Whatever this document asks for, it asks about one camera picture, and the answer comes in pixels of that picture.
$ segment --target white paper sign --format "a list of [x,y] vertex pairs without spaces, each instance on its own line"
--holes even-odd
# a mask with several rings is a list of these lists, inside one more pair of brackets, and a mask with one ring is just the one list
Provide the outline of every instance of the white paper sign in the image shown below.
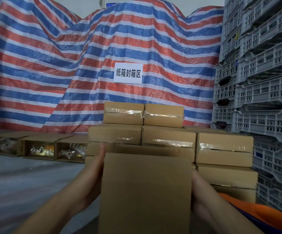
[[114,82],[126,84],[142,84],[143,64],[116,62]]

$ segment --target wall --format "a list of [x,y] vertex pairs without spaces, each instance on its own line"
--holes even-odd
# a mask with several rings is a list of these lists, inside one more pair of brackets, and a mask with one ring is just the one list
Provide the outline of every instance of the wall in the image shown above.
[[[75,14],[84,18],[100,9],[99,0],[55,0]],[[105,0],[105,3],[125,2],[129,0]],[[224,0],[166,0],[174,3],[185,16],[203,6],[223,6]]]

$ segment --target left hand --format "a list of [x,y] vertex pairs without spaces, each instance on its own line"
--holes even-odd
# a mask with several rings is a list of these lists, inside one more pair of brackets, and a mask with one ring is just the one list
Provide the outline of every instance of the left hand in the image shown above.
[[70,218],[84,211],[100,195],[104,157],[105,147],[101,143],[99,155],[92,161],[92,158],[87,156],[84,169],[60,191],[59,195],[69,203]]

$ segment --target orange object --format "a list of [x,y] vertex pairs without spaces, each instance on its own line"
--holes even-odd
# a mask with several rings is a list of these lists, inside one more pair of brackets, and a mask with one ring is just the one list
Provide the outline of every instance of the orange object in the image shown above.
[[282,231],[282,212],[261,204],[252,204],[219,193],[222,198],[258,220]]

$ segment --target striped tarp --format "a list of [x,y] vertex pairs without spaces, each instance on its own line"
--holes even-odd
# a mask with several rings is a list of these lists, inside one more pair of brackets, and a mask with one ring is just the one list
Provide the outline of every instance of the striped tarp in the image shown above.
[[[184,124],[209,126],[222,16],[134,0],[81,19],[52,0],[0,0],[0,129],[84,132],[106,100],[183,105]],[[144,64],[142,84],[114,83],[116,62]]]

